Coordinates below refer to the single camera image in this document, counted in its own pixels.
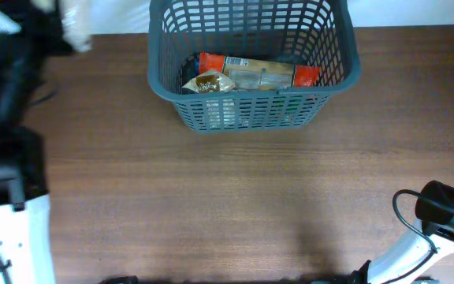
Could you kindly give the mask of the cream Pantree snack bag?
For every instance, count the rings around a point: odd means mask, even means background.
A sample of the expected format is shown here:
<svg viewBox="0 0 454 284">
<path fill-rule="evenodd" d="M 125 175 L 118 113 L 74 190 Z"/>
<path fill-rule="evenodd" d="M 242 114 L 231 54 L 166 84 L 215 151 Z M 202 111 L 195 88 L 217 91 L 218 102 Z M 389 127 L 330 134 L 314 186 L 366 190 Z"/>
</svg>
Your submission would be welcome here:
<svg viewBox="0 0 454 284">
<path fill-rule="evenodd" d="M 230 92 L 235 84 L 215 69 L 210 69 L 188 81 L 182 88 L 187 92 L 208 94 L 211 92 Z M 222 126 L 233 126 L 235 122 L 235 110 L 233 99 L 207 99 L 206 113 L 212 129 L 220 129 Z"/>
</svg>

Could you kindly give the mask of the red snack bar packet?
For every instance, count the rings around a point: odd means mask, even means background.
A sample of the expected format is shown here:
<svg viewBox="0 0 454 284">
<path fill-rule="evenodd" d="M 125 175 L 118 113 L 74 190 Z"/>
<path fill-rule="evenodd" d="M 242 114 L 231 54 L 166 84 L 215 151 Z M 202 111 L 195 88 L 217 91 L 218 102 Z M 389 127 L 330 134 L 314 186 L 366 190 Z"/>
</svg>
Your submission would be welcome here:
<svg viewBox="0 0 454 284">
<path fill-rule="evenodd" d="M 320 67 L 229 57 L 203 52 L 199 55 L 199 73 L 216 70 L 230 78 L 237 89 L 274 90 L 313 87 Z"/>
</svg>

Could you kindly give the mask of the blue white carton box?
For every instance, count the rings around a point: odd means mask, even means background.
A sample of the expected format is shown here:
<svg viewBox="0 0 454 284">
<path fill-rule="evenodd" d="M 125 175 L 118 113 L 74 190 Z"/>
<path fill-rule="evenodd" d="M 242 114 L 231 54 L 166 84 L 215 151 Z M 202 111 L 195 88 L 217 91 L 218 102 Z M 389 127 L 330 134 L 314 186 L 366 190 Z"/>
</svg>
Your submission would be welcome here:
<svg viewBox="0 0 454 284">
<path fill-rule="evenodd" d="M 184 64 L 181 71 L 182 84 L 185 85 L 191 79 L 199 75 L 199 60 L 198 59 L 189 60 Z"/>
</svg>

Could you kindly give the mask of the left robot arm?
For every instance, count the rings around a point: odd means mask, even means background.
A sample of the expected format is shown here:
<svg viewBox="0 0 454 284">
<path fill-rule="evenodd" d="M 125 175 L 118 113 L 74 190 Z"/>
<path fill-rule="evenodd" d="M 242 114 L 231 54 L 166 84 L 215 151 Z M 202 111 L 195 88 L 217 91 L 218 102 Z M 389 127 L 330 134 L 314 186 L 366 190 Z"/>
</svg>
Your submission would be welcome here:
<svg viewBox="0 0 454 284">
<path fill-rule="evenodd" d="M 48 58 L 69 55 L 59 1 L 0 1 L 0 283 L 53 283 L 43 138 L 22 125 Z"/>
</svg>

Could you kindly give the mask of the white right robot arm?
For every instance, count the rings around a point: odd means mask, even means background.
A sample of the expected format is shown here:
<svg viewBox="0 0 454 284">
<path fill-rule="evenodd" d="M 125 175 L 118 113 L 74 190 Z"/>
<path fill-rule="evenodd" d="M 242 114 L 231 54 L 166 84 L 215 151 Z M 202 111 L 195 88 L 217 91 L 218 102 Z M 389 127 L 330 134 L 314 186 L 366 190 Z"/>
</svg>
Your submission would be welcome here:
<svg viewBox="0 0 454 284">
<path fill-rule="evenodd" d="M 401 214 L 398 199 L 414 196 L 414 223 Z M 352 272 L 350 283 L 412 283 L 439 260 L 454 253 L 454 187 L 430 181 L 416 192 L 397 191 L 393 211 L 407 232 L 383 255 Z"/>
</svg>

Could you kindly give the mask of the grey plastic lattice basket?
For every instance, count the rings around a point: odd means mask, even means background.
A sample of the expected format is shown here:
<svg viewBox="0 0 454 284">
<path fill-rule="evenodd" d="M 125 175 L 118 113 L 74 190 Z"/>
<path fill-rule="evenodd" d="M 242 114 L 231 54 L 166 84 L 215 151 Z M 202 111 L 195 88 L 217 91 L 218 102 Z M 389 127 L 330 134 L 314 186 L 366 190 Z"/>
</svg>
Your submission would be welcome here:
<svg viewBox="0 0 454 284">
<path fill-rule="evenodd" d="M 330 97 L 359 79 L 360 60 L 346 0 L 153 0 L 148 81 L 199 133 L 290 129 L 311 121 Z M 203 52 L 320 67 L 309 88 L 195 94 L 182 67 Z M 233 126 L 212 129 L 207 99 L 233 99 Z"/>
</svg>

